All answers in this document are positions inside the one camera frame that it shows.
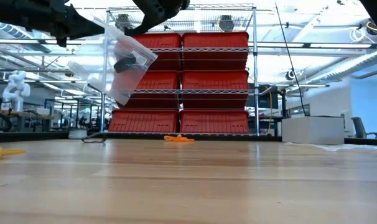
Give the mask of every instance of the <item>wall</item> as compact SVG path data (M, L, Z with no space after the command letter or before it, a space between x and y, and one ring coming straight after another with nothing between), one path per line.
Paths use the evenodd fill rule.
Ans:
M361 117L366 132L377 132L377 79L352 80L351 86L353 116Z
M340 116L345 113L347 136L353 135L351 121L351 79L344 78L342 82L329 83L330 87L311 88L304 93L304 105L310 104L311 116ZM287 109L300 106L300 98L288 98Z
M6 85L0 85L0 98L2 98L3 89L5 87L6 87ZM45 99L47 99L47 98L53 98L54 99L54 97L55 97L55 94L54 94L53 91L50 91L50 90L45 89L45 88L33 87L31 85L30 97L24 98L24 102L44 106Z

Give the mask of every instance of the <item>ceiling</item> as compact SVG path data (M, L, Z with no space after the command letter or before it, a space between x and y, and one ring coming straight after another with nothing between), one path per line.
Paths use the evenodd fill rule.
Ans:
M191 4L230 4L231 0L191 0ZM279 25L279 19L276 14L276 8L274 1L249 1L241 0L240 3L254 3L258 8L256 15L256 38L258 41L264 42L283 42L282 30ZM86 9L79 9L78 12L85 16L96 16L99 18L105 18L106 7L123 7L134 6L132 1L89 1L89 0L71 0L69 4L73 4L76 8L85 7ZM351 43L351 33L358 27L359 23L369 18L369 15L365 11L364 7L357 0L348 0L345 5L337 4L336 0L326 1L308 1L308 0L291 0L291 1L277 1L279 11L281 14L281 21L284 24L284 33L288 42L322 42L322 43ZM197 20L209 20L213 15L216 17L219 14L229 13L233 16L241 16L248 24L247 32L249 33L249 41L253 41L253 20L250 19L251 12L236 12L236 11L220 11L220 12L203 12L203 11L187 11L181 12L176 18L176 21L188 21L184 24L185 30L198 30L198 24L193 22ZM141 12L132 12L132 16L136 16L139 20L142 16ZM174 24L170 25L172 29L178 29L174 27ZM206 22L200 23L200 30L209 29L206 27ZM46 34L28 33L31 38L37 38L38 35L41 38L48 38ZM10 34L0 30L0 38L12 38ZM358 43L377 43L377 36L367 35L362 39L356 40ZM46 45L46 48L50 49L52 53L45 57L45 65L51 69L66 69L69 61L79 63L85 68L98 68L102 65L103 58L101 55L87 56L89 51L80 50L78 54L82 57L59 57L56 54L58 52L71 52L78 50L79 46L69 45L67 49L63 49L54 45ZM12 52L33 52L32 50L23 49L20 45L7 45L4 48ZM281 83L286 82L285 74L291 69L290 59L287 56L287 52L284 49L269 49L273 51L273 54L260 54L258 56L258 80L262 83ZM340 55L343 50L312 50L312 52L304 52L298 55L299 50L292 50L292 63L296 72L303 77L310 77L311 75L321 71L322 69L337 63L344 58ZM359 54L365 54L366 52L359 52L359 50L346 50L348 57L357 57ZM30 60L36 64L42 63L42 57L22 56L27 60ZM29 63L21 62L20 60L10 57L0 57L1 68L15 68L15 65L24 68L32 68ZM250 78L249 82L253 82L253 56L249 56L247 67L249 69ZM43 78L52 77L53 80L68 80L63 73L43 73ZM63 85L56 85L60 88L66 88ZM82 90L83 85L70 85L68 88L76 88Z

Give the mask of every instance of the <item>white box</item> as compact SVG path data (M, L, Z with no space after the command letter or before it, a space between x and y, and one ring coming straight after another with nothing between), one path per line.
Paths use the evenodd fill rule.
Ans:
M344 144L343 118L308 116L282 120L282 141L301 144Z

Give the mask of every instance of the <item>red storage bin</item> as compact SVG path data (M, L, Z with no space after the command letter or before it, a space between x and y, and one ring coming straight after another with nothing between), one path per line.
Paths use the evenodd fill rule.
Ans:
M175 133L178 130L175 110L114 110L108 131L138 133Z
M179 74L174 71L148 71L140 80L137 90L179 89ZM119 108L179 108L177 94L133 94L126 105Z
M182 89L249 90L248 72L246 70L184 71L182 77ZM247 97L248 94L182 95L183 106L185 109L244 109Z
M180 112L181 133L249 134L246 111L198 111Z
M147 48L179 48L182 46L180 34L143 34L134 37ZM181 52L155 52L157 60L150 66L150 70L179 71Z
M185 48L248 48L246 32L187 33ZM184 52L184 70L244 70L248 52Z

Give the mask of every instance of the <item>ceiling duct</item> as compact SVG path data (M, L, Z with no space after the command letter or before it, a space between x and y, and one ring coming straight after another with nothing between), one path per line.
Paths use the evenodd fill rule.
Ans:
M338 80L376 64L377 52L356 58L348 58L316 73L315 75L312 75L309 80L302 83L314 84L320 81Z
M30 39L27 35L23 34L13 26L9 24L4 24L0 22L0 30L12 35L13 37L17 39ZM25 45L25 47L29 48L29 50L35 50L35 51L41 51L43 53L51 53L51 50L48 49L47 47L43 45L37 45L37 44L32 44L32 45Z

